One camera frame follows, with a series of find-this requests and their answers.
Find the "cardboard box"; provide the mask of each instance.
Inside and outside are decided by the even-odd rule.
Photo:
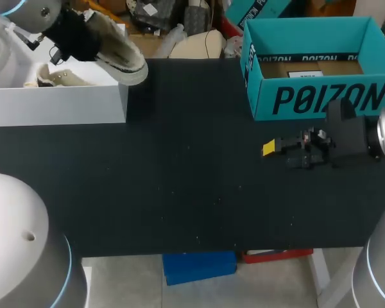
[[[0,126],[126,122],[128,87],[95,63],[70,58],[57,67],[49,64],[51,72],[70,69],[95,86],[25,88],[37,80],[36,71],[48,63],[54,44],[45,38],[32,52],[14,33],[10,38],[13,52],[0,72]]]
[[[226,17],[244,30],[247,19],[276,18],[285,10],[291,0],[239,0],[225,12]]]
[[[323,118],[343,97],[357,115],[385,107],[385,38],[370,17],[248,21],[241,70],[257,121]]]
[[[126,0],[99,0],[98,3],[116,15],[127,12]]]
[[[308,0],[305,15],[308,17],[353,16],[356,0]]]

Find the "shoe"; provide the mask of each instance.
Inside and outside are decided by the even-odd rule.
[[[87,26],[101,37],[96,63],[123,85],[137,85],[148,75],[148,66],[140,49],[109,17],[94,10],[84,12]]]
[[[50,74],[49,66],[44,64],[37,70],[37,87],[82,87],[93,85],[77,75],[71,70],[65,69]],[[24,87],[35,87],[35,83],[25,83]]]

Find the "white floor tile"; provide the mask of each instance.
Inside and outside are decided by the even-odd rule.
[[[161,255],[89,258],[89,308],[161,308]]]
[[[316,293],[306,258],[239,264],[224,277],[167,286],[162,308],[316,308]]]

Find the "black table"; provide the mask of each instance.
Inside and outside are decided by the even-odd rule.
[[[385,162],[261,159],[321,124],[256,123],[237,60],[156,60],[126,124],[0,128],[0,173],[39,193],[84,257],[361,246],[385,209]]]

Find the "white paper label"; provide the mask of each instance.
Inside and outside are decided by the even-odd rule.
[[[144,9],[144,11],[146,11],[147,14],[150,15],[150,16],[152,16],[152,15],[158,13],[157,9],[156,9],[151,3],[145,5],[143,9]]]
[[[288,72],[288,76],[292,77],[319,77],[323,76],[321,71],[305,71],[305,72]]]

